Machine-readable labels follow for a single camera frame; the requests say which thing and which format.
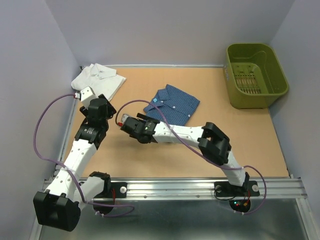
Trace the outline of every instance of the white panel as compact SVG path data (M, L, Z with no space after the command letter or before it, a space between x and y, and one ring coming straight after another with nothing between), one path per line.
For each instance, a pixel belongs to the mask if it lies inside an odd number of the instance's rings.
M271 42L290 89L270 112L288 169L302 178L320 224L319 9L319 0L296 0Z
M33 197L54 169L33 151L35 125L53 98L72 92L79 65L44 0L1 1L0 23L0 239L27 240ZM58 102L40 125L47 157L58 157L72 100Z
M269 43L294 0L46 0L81 65L223 64Z

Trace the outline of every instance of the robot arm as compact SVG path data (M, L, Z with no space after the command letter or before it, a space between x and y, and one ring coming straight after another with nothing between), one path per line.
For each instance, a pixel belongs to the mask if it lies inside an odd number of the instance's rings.
M72 231L78 224L81 210L85 207L82 201L92 200L100 193L108 193L111 187L110 175L93 172L81 186L83 196L76 188L86 165L96 153L109 129L108 119L116 110L108 100L100 95L95 96L90 87L81 91L83 107L80 111L85 116L72 143L72 148L52 183L44 192L38 191L33 198L33 205L39 224L66 231ZM71 171L75 181L68 173Z
M124 114L121 118L121 130L140 143L176 143L181 141L172 133L164 122L139 114L138 118ZM245 192L248 189L249 174L237 163L229 138L213 123L205 126L177 126L171 129L188 145L199 149L211 163L221 166L231 185L232 192Z

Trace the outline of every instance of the blue checkered shirt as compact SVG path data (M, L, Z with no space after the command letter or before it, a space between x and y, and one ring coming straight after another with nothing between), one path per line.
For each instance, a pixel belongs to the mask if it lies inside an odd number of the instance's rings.
M186 125L200 103L194 96L169 84L158 90L151 102L161 110L169 124L178 126ZM143 110L148 117L163 121L152 105L149 104Z

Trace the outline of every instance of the wooden tabletop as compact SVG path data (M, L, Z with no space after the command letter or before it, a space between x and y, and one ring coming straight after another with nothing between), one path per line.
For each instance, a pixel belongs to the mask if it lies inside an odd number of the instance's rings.
M228 99L222 68L118 68L127 78L111 104L118 110L124 103L150 101L157 90L173 85L200 100L187 126L215 123L230 138L232 151L242 166L252 165L265 177L287 177L288 171L268 109L235 109ZM145 103L132 103L123 109L133 117L144 113ZM77 110L67 153L83 121ZM181 144L141 144L119 130L115 119L100 148L87 165L83 177L93 171L121 178L225 177L223 172ZM258 176L248 170L251 176Z

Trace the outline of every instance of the green plastic laundry basket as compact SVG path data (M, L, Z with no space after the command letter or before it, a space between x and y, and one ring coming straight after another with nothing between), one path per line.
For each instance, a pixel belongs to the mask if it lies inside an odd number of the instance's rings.
M235 43L226 50L224 76L236 109L269 107L288 89L275 52L263 43Z

